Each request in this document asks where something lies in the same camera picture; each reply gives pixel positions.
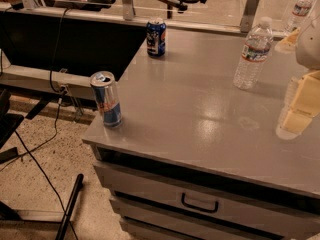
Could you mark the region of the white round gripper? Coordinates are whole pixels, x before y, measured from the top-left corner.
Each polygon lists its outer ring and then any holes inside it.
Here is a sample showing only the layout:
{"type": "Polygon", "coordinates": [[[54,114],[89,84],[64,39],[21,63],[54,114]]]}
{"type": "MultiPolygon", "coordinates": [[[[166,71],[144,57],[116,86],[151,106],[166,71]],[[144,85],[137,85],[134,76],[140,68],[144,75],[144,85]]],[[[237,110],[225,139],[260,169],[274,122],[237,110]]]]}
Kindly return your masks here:
{"type": "Polygon", "coordinates": [[[311,16],[301,29],[278,42],[275,50],[285,54],[295,51],[297,62],[312,70],[300,78],[292,77],[286,90],[276,134],[280,139],[291,140],[320,114],[320,15],[311,16]]]}

